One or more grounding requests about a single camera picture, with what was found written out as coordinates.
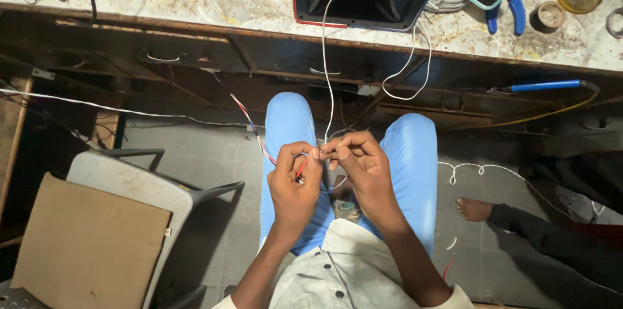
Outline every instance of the brown cardboard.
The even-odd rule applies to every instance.
[[[139,309],[170,215],[47,173],[11,288],[53,309]]]

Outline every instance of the light blue pants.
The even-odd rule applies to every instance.
[[[270,100],[266,113],[266,148],[276,159],[282,145],[306,141],[316,146],[312,111],[307,101],[296,93],[279,93]],[[381,147],[389,159],[391,180],[398,205],[409,225],[432,255],[435,213],[437,211],[437,135],[432,121],[421,114],[401,116],[385,132]],[[275,169],[267,158],[263,161],[262,201],[260,206],[260,242],[268,236],[275,221],[267,176]],[[335,219],[329,196],[320,193],[316,212],[299,240],[292,247],[296,256],[324,241],[331,221]],[[362,216],[359,225],[382,239],[372,222]]]

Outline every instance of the knee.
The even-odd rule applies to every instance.
[[[310,106],[307,104],[307,100],[297,93],[283,92],[275,95],[270,99],[268,112],[272,112],[275,109],[287,109],[288,112],[297,111],[310,111]]]
[[[394,130],[418,131],[424,134],[436,136],[435,123],[419,113],[403,114],[398,120],[393,122]]]

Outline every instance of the dirty white surface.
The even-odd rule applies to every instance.
[[[96,0],[99,12],[196,22],[213,26],[283,32],[319,37],[321,27],[297,24],[292,0]],[[523,0],[526,14],[545,1]],[[23,0],[0,3],[26,4]],[[38,6],[90,11],[89,0],[39,0]],[[527,60],[547,64],[584,66],[623,71],[623,39],[615,39],[605,29],[605,19],[623,0],[603,0],[585,15],[567,13],[567,20],[553,34],[536,32],[526,23],[521,37],[513,34],[513,17],[504,1],[498,17],[498,32],[490,35],[485,13],[473,5],[454,14],[421,17],[429,31],[434,50],[467,55],[504,58],[507,62]],[[363,29],[328,29],[328,37],[347,41],[411,46],[410,34]],[[427,49],[418,34],[416,48]]]

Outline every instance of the white shirt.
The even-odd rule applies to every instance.
[[[435,309],[473,308],[465,292],[452,286],[452,296]],[[288,254],[276,276],[269,309],[419,308],[402,287],[387,245],[346,219],[331,222],[322,247],[295,257]],[[231,297],[213,309],[236,309]]]

